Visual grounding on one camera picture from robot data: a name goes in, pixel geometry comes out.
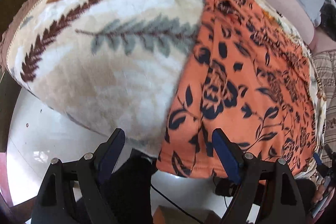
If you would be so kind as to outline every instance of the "black cable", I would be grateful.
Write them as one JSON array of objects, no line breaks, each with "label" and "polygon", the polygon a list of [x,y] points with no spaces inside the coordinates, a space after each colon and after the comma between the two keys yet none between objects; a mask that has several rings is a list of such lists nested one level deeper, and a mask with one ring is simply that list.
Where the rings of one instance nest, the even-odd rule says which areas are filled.
[{"label": "black cable", "polygon": [[[214,185],[217,186],[216,183],[215,183],[215,177],[214,176],[212,177],[212,181],[213,181]],[[228,208],[228,206],[226,204],[226,197],[225,196],[224,196],[224,201],[225,201],[226,208]]]},{"label": "black cable", "polygon": [[226,197],[224,196],[224,202],[225,202],[225,206],[226,208],[228,208],[227,204],[226,204]]},{"label": "black cable", "polygon": [[167,198],[163,193],[161,193],[158,189],[156,189],[153,184],[151,184],[151,187],[153,188],[154,191],[156,191],[160,196],[162,196],[165,200],[170,202],[172,205],[174,205],[177,209],[179,209],[182,213],[186,214],[187,216],[191,217],[193,220],[197,221],[199,224],[204,224],[202,221],[199,219],[195,218],[191,214],[187,213],[185,210],[183,210],[180,206],[176,205],[173,201],[171,201],[169,198]]}]

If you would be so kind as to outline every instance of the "white floor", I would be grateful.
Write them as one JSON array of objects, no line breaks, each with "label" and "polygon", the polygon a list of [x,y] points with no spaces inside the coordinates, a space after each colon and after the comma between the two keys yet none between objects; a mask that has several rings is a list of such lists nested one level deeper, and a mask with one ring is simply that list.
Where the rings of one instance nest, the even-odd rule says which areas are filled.
[{"label": "white floor", "polygon": [[[76,125],[22,89],[11,121],[7,150],[9,188],[14,205],[37,195],[52,158],[62,162],[79,160],[106,140],[107,137]],[[131,149],[124,147],[117,166],[127,160]],[[152,184],[186,211],[210,209],[222,217],[226,210],[224,198],[213,194],[211,179],[186,179],[157,172]],[[74,192],[75,197],[80,198],[80,190],[75,188]],[[151,199],[152,213],[158,205],[173,207],[154,190]],[[250,222],[255,221],[258,208],[253,205],[248,217]]]}]

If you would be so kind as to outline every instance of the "fleece blanket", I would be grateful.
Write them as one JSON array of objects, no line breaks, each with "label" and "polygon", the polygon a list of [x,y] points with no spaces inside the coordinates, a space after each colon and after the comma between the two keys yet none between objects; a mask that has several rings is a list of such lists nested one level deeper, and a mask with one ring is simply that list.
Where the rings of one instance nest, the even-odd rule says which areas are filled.
[{"label": "fleece blanket", "polygon": [[[74,122],[105,136],[123,128],[130,145],[157,156],[204,1],[29,0],[3,35],[3,65]],[[319,151],[325,101],[310,53],[285,17],[265,0],[254,1],[307,58]],[[314,171],[313,162],[304,166],[299,175]]]}]

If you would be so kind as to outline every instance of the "metal screw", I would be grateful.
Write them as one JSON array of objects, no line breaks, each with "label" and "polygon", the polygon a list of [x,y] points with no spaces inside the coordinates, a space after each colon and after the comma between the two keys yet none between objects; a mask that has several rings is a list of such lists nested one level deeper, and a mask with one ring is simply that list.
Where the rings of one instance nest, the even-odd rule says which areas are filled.
[{"label": "metal screw", "polygon": [[245,158],[247,158],[248,160],[251,160],[251,159],[253,159],[253,154],[252,153],[249,153],[249,152],[247,152],[247,153],[245,153]]},{"label": "metal screw", "polygon": [[58,163],[58,158],[52,158],[50,161],[51,164],[56,164]]},{"label": "metal screw", "polygon": [[86,159],[86,160],[90,160],[90,159],[92,159],[93,158],[93,154],[92,153],[86,153],[85,155],[84,155],[84,159]]},{"label": "metal screw", "polygon": [[286,164],[286,161],[283,158],[278,159],[278,162],[282,165]]}]

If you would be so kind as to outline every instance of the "floral pattern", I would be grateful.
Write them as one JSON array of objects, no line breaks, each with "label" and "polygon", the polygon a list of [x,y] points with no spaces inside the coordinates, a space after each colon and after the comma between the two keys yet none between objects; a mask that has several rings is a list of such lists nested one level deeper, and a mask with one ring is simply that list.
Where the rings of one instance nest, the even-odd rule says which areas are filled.
[{"label": "floral pattern", "polygon": [[[305,164],[304,155],[301,159],[297,157],[300,153],[300,127],[301,123],[302,126],[304,124],[303,118],[306,123],[311,122],[313,131],[317,131],[315,136],[311,134],[307,137],[303,154],[307,148],[313,150],[316,144],[317,153],[323,147],[325,96],[310,53],[296,28],[265,0],[234,0],[236,5],[230,5],[232,0],[221,0],[216,6],[209,5],[208,0],[102,0],[90,9],[86,5],[87,1],[31,0],[17,14],[4,36],[4,47],[0,48],[3,49],[2,65],[10,70],[13,78],[56,111],[70,115],[81,126],[100,134],[107,135],[116,126],[121,127],[128,132],[128,142],[153,156],[158,155],[162,139],[174,144],[175,133],[178,134],[191,121],[195,126],[192,135],[181,134],[181,138],[187,136],[184,149],[188,151],[190,158],[181,154],[180,149],[176,149],[174,154],[177,170],[181,170],[181,174],[186,171],[187,175],[190,169],[191,176],[197,176],[197,167],[202,159],[205,162],[201,166],[206,168],[212,165],[208,164],[209,161],[216,162],[210,124],[217,123],[219,119],[223,120],[224,126],[234,131],[230,133],[226,130],[227,134],[239,137],[233,140],[241,148],[249,149],[262,159],[274,160],[283,156],[284,141],[290,138],[295,143],[291,168],[295,162],[300,163],[301,169]],[[204,39],[197,39],[204,5],[206,9],[210,9],[209,13],[216,11],[216,17],[202,20],[201,30],[206,31],[209,44]],[[73,10],[68,17],[69,20],[73,19],[78,14],[74,13],[77,6],[86,11],[63,28],[65,25],[59,24],[62,22],[62,14],[65,19],[70,10]],[[230,20],[217,30],[212,20],[218,24],[221,6],[231,9],[234,14],[227,15]],[[258,7],[264,11],[255,13],[254,9]],[[246,9],[252,9],[249,14],[251,19],[246,17]],[[230,23],[235,17],[240,18],[241,25],[238,21]],[[264,22],[264,17],[270,21],[263,26],[260,23]],[[60,33],[50,32],[54,20],[58,27],[63,28]],[[297,49],[290,51],[283,47],[280,43],[282,32],[288,35]],[[41,41],[36,43],[38,35]],[[250,36],[260,44],[262,54],[255,55],[253,49],[256,44]],[[277,58],[286,59],[287,51],[295,53],[301,49],[308,60],[312,81],[305,76],[298,81],[300,84],[301,80],[309,83],[316,124],[309,106],[307,113],[310,117],[299,112],[300,121],[296,122],[296,105],[301,102],[302,89],[296,89],[298,100],[292,103],[283,75],[278,72],[279,68],[274,67]],[[181,73],[190,53],[189,59],[199,60],[197,62],[202,67],[194,72],[201,79],[197,86],[189,82],[179,87],[179,96],[176,98],[178,107],[175,105],[169,112],[168,107],[173,102],[179,80],[183,79]],[[216,78],[221,68],[214,60],[223,64],[226,79]],[[302,68],[306,67],[304,61],[305,59],[301,62]],[[257,86],[253,87],[258,90],[246,82],[246,70],[249,75],[256,75],[252,79]],[[286,70],[290,71],[290,77],[296,83],[297,77],[292,77],[293,67],[289,63]],[[211,84],[205,84],[206,75],[209,75]],[[213,98],[216,96],[218,102],[213,102],[209,95]],[[253,96],[256,97],[256,103],[250,102]],[[213,106],[213,112],[218,113],[216,118],[204,117],[201,112],[202,98],[204,112]],[[262,123],[268,109],[270,114]],[[228,115],[228,112],[234,112],[234,115]],[[269,118],[277,112],[274,119]],[[247,122],[251,126],[243,127]],[[238,126],[247,130],[242,132]],[[306,124],[304,127],[309,134],[310,127]],[[278,141],[282,138],[283,131],[287,135]],[[173,151],[170,155],[169,160],[172,162]],[[184,164],[183,170],[180,169],[180,163]],[[212,168],[209,173],[216,174],[217,171]],[[312,160],[308,171],[298,175],[309,177],[314,171]]]},{"label": "floral pattern", "polygon": [[221,128],[243,152],[307,170],[316,147],[302,48],[254,0],[205,0],[197,42],[168,115],[157,167],[225,177],[212,144]]}]

